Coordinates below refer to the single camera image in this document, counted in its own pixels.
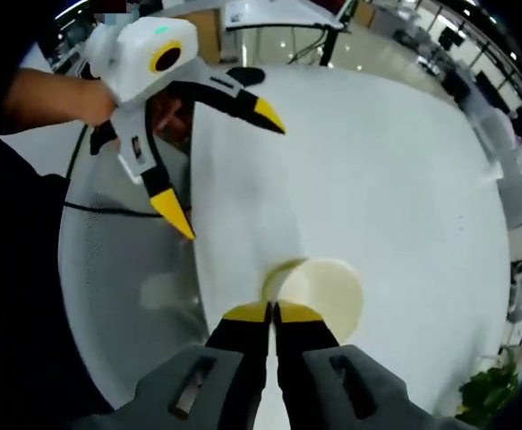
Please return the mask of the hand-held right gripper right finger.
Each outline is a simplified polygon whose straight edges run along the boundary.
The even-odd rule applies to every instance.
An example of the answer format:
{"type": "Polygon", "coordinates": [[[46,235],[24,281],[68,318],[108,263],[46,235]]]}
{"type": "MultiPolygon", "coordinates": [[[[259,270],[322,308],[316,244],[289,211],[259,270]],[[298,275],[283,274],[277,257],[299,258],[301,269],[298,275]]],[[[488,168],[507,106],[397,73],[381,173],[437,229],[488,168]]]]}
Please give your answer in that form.
{"type": "Polygon", "coordinates": [[[322,316],[279,300],[273,322],[278,386],[293,429],[459,429],[408,397],[406,384],[354,345],[339,345],[322,316]]]}

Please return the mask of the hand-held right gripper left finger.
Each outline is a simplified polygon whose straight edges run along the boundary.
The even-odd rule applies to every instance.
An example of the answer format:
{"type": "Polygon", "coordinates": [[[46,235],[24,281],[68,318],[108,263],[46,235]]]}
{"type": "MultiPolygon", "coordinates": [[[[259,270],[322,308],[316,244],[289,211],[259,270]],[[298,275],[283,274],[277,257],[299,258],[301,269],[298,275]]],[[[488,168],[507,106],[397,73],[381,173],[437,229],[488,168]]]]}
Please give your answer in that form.
{"type": "Polygon", "coordinates": [[[227,311],[203,345],[181,350],[140,380],[107,429],[251,429],[266,383],[272,306],[227,311]]]}

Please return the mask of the person's left hand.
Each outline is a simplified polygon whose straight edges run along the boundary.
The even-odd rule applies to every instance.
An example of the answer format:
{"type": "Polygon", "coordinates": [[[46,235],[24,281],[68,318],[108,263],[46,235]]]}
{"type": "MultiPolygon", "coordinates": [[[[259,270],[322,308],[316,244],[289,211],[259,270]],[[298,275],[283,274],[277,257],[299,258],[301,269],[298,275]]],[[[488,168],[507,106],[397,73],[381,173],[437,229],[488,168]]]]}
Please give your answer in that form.
{"type": "MultiPolygon", "coordinates": [[[[100,81],[87,82],[86,107],[82,121],[88,125],[101,125],[116,110],[116,103],[107,86],[100,81]]],[[[193,128],[194,102],[171,96],[162,90],[149,100],[150,126],[154,135],[181,147],[190,141],[193,128]]]]}

